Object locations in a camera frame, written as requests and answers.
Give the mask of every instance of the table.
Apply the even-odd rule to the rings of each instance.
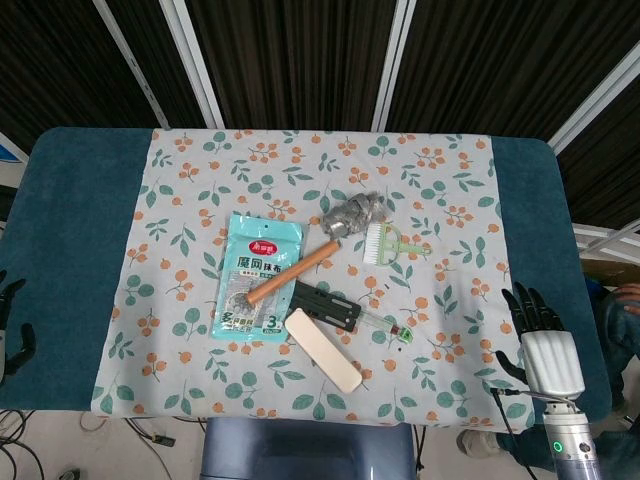
[[[34,148],[0,264],[30,281],[14,303],[8,351],[25,321],[39,350],[0,390],[2,406],[88,408],[151,133],[54,129]],[[595,421],[609,410],[606,372],[555,157],[536,140],[492,143],[512,276],[539,288],[574,333],[580,403]]]

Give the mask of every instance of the floor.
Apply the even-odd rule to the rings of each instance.
[[[629,399],[632,415],[640,412],[640,361],[636,359],[625,371],[625,396]],[[81,469],[83,480],[139,480],[164,479],[166,475],[153,454],[124,422],[109,420],[93,433],[85,433],[79,426],[78,412],[36,412],[29,420],[23,441],[40,457],[47,480],[57,479],[67,468]],[[93,428],[100,419],[85,414],[83,425]],[[141,422],[147,430],[176,438],[173,448],[156,446],[174,480],[198,479],[202,458],[204,434],[197,424],[174,419],[152,419]],[[515,461],[503,454],[487,460],[473,460],[458,452],[455,446],[457,429],[429,429],[422,454],[426,469],[422,480],[503,478],[525,480],[529,478]],[[39,478],[33,459],[16,447],[9,447],[18,463],[18,479]],[[11,465],[0,455],[0,478],[11,478]],[[536,470],[540,480],[553,479],[555,475]]]

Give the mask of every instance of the white bristles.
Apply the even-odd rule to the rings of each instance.
[[[380,249],[382,248],[382,231],[384,224],[372,223],[367,228],[367,238],[364,243],[364,263],[378,264]]]

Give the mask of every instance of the black curtain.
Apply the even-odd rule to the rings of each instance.
[[[369,130],[395,0],[191,0],[229,128]]]
[[[637,0],[418,0],[387,130],[549,140],[639,40]]]
[[[205,128],[158,0],[108,0],[107,3],[169,125]]]
[[[1,15],[0,131],[22,150],[57,126],[157,126],[92,2],[5,0]]]
[[[619,229],[640,218],[640,79],[560,155],[573,221]]]

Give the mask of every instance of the robotic hand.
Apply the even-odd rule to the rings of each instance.
[[[496,357],[512,377],[531,387],[526,392],[547,402],[544,426],[560,480],[599,480],[600,470],[587,417],[573,400],[584,391],[578,352],[570,332],[534,289],[515,283],[520,302],[502,290],[522,343],[524,369],[514,366],[502,351]],[[501,390],[515,395],[520,392]]]
[[[0,271],[0,283],[7,275],[6,270]],[[15,293],[24,286],[26,280],[20,279],[7,285],[0,292],[0,386],[4,384],[7,375],[15,374],[18,369],[27,363],[36,351],[36,335],[33,326],[25,323],[20,327],[22,335],[22,348],[11,358],[5,355],[5,342],[7,337],[7,324],[9,322],[9,312],[11,301]]]

